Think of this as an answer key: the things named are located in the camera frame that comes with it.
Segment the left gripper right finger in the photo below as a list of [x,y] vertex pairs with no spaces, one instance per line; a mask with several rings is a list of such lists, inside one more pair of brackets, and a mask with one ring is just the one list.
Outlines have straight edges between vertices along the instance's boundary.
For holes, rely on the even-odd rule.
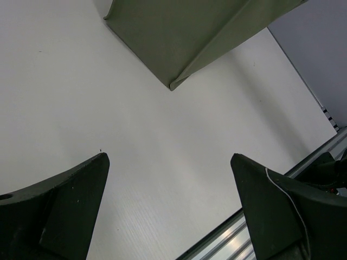
[[257,259],[346,259],[346,198],[231,159]]

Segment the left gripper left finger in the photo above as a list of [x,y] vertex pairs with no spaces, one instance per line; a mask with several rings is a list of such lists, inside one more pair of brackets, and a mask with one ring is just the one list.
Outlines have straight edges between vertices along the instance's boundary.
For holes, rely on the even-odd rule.
[[1,259],[86,259],[109,168],[99,153],[1,195]]

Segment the green canvas bag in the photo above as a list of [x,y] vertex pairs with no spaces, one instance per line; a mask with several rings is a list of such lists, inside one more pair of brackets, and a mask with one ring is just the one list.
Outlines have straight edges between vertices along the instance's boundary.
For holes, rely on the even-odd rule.
[[170,90],[301,1],[113,1],[107,26]]

